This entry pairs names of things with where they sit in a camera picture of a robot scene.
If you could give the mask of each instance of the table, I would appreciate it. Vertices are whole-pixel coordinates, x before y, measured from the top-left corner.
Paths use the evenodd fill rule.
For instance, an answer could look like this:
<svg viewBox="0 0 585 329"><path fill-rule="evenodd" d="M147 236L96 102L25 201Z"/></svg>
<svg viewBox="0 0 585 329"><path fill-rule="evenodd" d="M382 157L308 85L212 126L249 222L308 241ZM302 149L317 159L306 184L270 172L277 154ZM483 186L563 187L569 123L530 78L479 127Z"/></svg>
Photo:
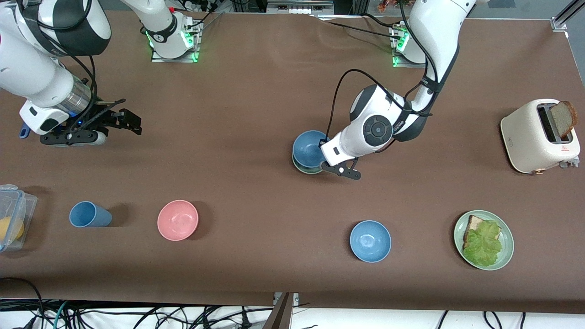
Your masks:
<svg viewBox="0 0 585 329"><path fill-rule="evenodd" d="M291 148L301 132L325 130L347 69L399 94L417 83L422 70L392 68L383 37L305 15L223 15L205 29L199 63L163 64L149 61L133 13L107 15L113 37L95 58L99 94L126 98L143 135L112 130L104 146L64 149L19 140L23 100L2 92L0 180L39 198L24 250L0 256L3 276L27 278L54 299L265 305L273 292L294 291L312 307L585 309L585 172L516 173L498 130L537 98L585 108L567 39L548 21L467 20L421 136L365 156L353 181L301 174ZM333 132L369 84L346 79ZM576 131L585 135L585 125ZM156 228L175 199L200 215L181 242ZM68 212L81 200L109 209L113 227L72 227ZM514 234L505 268L480 271L457 254L453 226L472 209L498 214ZM380 263L349 249L362 220L392 235ZM28 289L0 294L33 297Z"/></svg>

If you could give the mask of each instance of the lettuce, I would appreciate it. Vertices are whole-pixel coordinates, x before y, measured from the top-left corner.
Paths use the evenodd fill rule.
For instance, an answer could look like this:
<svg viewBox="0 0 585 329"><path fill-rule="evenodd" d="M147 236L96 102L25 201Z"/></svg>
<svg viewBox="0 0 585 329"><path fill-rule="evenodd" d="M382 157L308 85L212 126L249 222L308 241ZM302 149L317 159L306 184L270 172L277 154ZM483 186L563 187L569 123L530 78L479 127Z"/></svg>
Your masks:
<svg viewBox="0 0 585 329"><path fill-rule="evenodd" d="M496 239L500 231L496 221L483 221L477 229L470 229L467 233L469 245L463 250L463 256L475 265L494 265L502 250L502 243Z"/></svg>

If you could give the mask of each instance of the white toaster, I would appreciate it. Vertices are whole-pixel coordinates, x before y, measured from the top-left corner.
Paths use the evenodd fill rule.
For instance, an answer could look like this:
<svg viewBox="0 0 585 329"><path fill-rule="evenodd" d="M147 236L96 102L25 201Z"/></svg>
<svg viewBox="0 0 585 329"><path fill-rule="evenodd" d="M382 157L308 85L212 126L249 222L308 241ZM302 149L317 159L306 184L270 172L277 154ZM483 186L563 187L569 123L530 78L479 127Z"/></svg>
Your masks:
<svg viewBox="0 0 585 329"><path fill-rule="evenodd" d="M532 174L558 165L578 166L581 147L575 129L561 138L550 114L558 103L552 99L531 101L502 119L502 138L517 171Z"/></svg>

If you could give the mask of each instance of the blue bowl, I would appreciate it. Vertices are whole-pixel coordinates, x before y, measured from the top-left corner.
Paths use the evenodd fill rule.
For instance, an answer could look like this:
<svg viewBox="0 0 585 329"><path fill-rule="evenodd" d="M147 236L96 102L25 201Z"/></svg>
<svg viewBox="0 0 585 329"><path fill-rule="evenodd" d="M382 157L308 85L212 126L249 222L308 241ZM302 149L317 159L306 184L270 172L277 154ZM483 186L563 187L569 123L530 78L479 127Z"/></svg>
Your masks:
<svg viewBox="0 0 585 329"><path fill-rule="evenodd" d="M321 162L325 161L325 157L319 148L319 141L324 138L325 134L316 130L309 130L300 134L292 147L294 159L301 166L307 168L319 167Z"/></svg>
<svg viewBox="0 0 585 329"><path fill-rule="evenodd" d="M392 239L384 225L377 221L363 221L353 228L349 245L362 261L377 263L390 253Z"/></svg>

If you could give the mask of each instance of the green bowl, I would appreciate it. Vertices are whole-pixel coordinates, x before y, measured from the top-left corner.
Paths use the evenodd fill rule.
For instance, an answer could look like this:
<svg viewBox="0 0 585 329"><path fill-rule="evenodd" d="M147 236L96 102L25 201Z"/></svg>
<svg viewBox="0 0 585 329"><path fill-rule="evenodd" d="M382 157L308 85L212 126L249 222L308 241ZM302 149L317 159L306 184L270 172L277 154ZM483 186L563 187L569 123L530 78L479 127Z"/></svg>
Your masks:
<svg viewBox="0 0 585 329"><path fill-rule="evenodd" d="M323 170L320 167L317 168L308 168L303 166L302 164L298 163L298 161L294 158L294 155L292 157L292 163L294 164L294 166L301 172L304 174L308 174L308 175L314 175L314 174L318 174L320 172L322 172Z"/></svg>
<svg viewBox="0 0 585 329"><path fill-rule="evenodd" d="M498 260L495 264L490 266L480 266L475 265L474 263L470 262L465 256L463 255L463 236L465 235L465 230L467 229L467 224L469 223L469 216L475 215L482 220L486 221L496 221L498 226L502 229L500 233L500 243L502 243L502 250L498 253ZM466 262L470 263L472 266L482 269L482 270L499 270L506 266L510 259L512 259L512 255L514 254L514 238L512 237L512 232L508 225L504 223L504 221L496 216L495 214L490 213L489 211L485 210L472 210L469 211L463 216L459 218L457 224L455 224L455 231L453 233L453 238L455 239L455 247L457 247L457 251L459 251L459 255L465 259Z"/></svg>

